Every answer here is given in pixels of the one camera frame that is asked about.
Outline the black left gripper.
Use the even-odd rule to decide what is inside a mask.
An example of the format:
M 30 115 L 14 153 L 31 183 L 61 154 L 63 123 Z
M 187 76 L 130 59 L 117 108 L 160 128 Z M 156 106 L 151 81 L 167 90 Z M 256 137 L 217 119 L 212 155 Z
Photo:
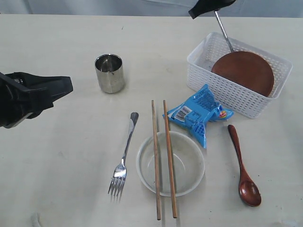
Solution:
M 49 91 L 29 91 L 47 88 Z M 13 128 L 25 119 L 37 117 L 53 107 L 53 98 L 61 98 L 73 91 L 67 76 L 42 77 L 35 75 L 8 76 L 0 74 L 0 125 Z

